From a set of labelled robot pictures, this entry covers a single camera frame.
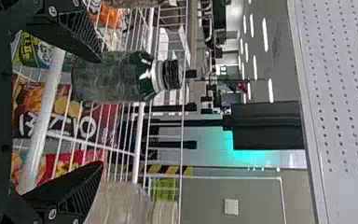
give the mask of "yellow and black hazard stripe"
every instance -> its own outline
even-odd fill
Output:
[[[123,172],[127,171],[127,166],[123,165]],[[132,172],[132,164],[128,166],[129,172]],[[139,168],[139,172],[142,173],[144,171],[144,166],[141,165]],[[177,165],[161,165],[161,164],[153,164],[147,165],[146,172],[150,175],[160,174],[160,175],[179,175],[180,174],[180,166]],[[193,175],[193,167],[192,166],[183,166],[182,175]]]
[[[180,166],[160,164],[147,165],[147,173],[161,175],[179,175]],[[193,175],[193,167],[183,166],[182,175]]]

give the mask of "bottle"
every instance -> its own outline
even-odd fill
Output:
[[[145,51],[109,51],[102,56],[101,63],[75,59],[72,85],[77,100],[147,102],[161,91],[182,86],[177,60],[158,61]]]

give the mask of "ceiling light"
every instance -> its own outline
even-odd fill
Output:
[[[255,28],[254,28],[254,23],[253,23],[253,14],[251,14],[249,20],[250,20],[250,23],[251,23],[251,36],[253,38],[255,36]]]
[[[252,90],[251,90],[250,82],[248,82],[248,84],[247,84],[247,89],[248,89],[248,99],[251,100],[252,99]]]
[[[243,43],[242,43],[242,38],[240,40],[240,48],[241,48],[241,54],[243,54]]]
[[[249,52],[248,52],[248,43],[245,43],[245,60],[249,62]]]
[[[266,18],[263,19],[263,38],[264,38],[264,51],[269,51],[269,35],[267,33],[267,22]]]
[[[242,63],[242,79],[245,79],[245,65]]]
[[[241,70],[241,56],[238,55],[238,67]]]
[[[272,79],[271,78],[268,80],[268,96],[269,96],[269,102],[274,103],[274,90],[272,89]]]
[[[255,75],[255,80],[258,79],[258,74],[257,74],[257,59],[254,55],[254,75]]]
[[[243,33],[246,34],[246,15],[243,15]]]

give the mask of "white metal shelf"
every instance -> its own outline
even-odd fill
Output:
[[[358,223],[358,0],[291,0],[315,212]]]

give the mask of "teal light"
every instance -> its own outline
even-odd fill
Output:
[[[232,132],[223,132],[228,162],[232,165],[269,167],[280,164],[279,151],[271,150],[234,150]]]

